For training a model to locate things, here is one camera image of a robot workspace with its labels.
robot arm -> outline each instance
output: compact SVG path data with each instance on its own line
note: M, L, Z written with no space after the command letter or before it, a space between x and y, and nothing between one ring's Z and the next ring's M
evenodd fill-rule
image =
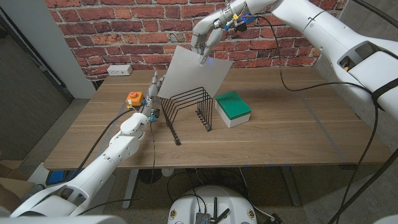
M273 2L276 4L271 13L300 31L329 60L340 81L382 94L372 97L360 88L348 86L351 92L364 102L376 101L398 121L398 43L357 34L308 0L232 0L193 28L192 50L201 54L200 63L206 61L211 48L220 39L213 31L204 44L208 32L220 27L228 30L232 24L235 29L244 31L239 27L244 26L248 13L254 15Z
M164 77L157 81L157 72L155 72L145 105L141 107L139 113L134 113L122 123L121 130L111 139L109 147L102 155L74 179L33 195L18 207L11 217L33 213L47 217L65 217L76 216L85 211L115 168L137 152L139 143L145 136L143 129L159 115L157 93L163 79Z

black wire rack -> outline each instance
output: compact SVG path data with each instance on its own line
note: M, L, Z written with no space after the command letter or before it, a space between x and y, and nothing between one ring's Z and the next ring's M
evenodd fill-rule
M181 109L197 105L196 114L206 130L211 131L213 99L203 87L177 94L170 97L170 99L163 98L160 104L162 105L163 114L166 118L166 124L173 134L176 145L181 145L181 141L174 130L173 124L177 113Z

gray wall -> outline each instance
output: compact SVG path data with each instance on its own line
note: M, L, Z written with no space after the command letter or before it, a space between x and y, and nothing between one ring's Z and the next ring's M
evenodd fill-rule
M366 0L378 9L384 11L394 19L398 19L398 1L396 0ZM342 13L340 20L359 34L369 37L381 38L398 41L398 29L390 25L379 16L368 11L362 6L350 1ZM334 71L329 66L325 57L321 57L314 65L319 73L329 82L338 81ZM365 105L357 97L346 91L342 86L334 86L335 90L345 99L354 109L356 114L370 127L374 122L373 105ZM390 150L398 147L398 121L393 120L388 114L381 111L379 113L379 125L377 135Z
M75 98L94 95L93 84L85 78L44 0L0 0L0 6Z

electrical outlet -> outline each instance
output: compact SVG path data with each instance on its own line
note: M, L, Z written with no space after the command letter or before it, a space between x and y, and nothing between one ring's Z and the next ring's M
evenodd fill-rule
M131 65L111 65L107 69L108 74L111 76L116 75L130 75L132 72Z

black strap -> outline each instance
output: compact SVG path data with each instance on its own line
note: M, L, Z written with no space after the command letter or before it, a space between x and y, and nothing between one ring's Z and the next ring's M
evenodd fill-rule
M377 99L378 99L381 95L385 94L387 91L389 91L389 90L391 90L391 89L393 89L393 88L395 88L395 87L397 87L397 86L398 86L398 78L396 78L395 80L393 80L393 81L391 81L391 82L385 84L384 86L378 88L376 91L374 91L374 92L372 93L372 100L373 100L373 102L377 102Z

